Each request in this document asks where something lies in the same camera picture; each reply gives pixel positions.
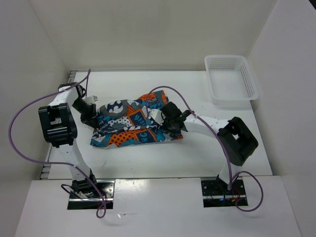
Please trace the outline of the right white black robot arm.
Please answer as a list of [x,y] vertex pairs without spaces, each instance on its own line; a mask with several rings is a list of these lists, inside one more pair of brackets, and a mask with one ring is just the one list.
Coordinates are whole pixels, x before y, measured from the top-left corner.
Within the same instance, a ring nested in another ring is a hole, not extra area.
[[216,139],[226,158],[227,164],[218,175],[217,190],[228,194],[234,188],[234,181],[239,176],[246,160],[254,153],[259,143],[243,120],[216,119],[197,115],[190,110],[184,112],[172,102],[160,110],[149,113],[151,120],[167,131],[185,131],[203,134]]

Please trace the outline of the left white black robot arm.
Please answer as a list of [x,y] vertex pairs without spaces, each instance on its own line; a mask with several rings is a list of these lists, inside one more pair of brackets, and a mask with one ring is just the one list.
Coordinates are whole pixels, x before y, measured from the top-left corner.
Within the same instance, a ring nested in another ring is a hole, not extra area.
[[76,138],[78,130],[71,113],[74,108],[80,113],[80,121],[97,129],[96,105],[87,103],[83,97],[86,90],[78,83],[61,84],[54,100],[38,109],[44,139],[55,147],[65,162],[71,163],[72,189],[88,198],[97,197],[99,186],[91,168],[85,163]]

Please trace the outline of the colourful patterned shorts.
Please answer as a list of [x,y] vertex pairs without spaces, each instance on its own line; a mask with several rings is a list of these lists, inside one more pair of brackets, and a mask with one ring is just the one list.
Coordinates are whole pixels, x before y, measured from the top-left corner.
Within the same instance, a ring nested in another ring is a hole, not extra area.
[[97,148],[120,148],[183,139],[181,131],[169,132],[147,118],[146,110],[161,109],[169,102],[163,90],[144,94],[136,100],[116,100],[96,112],[99,125],[90,145]]

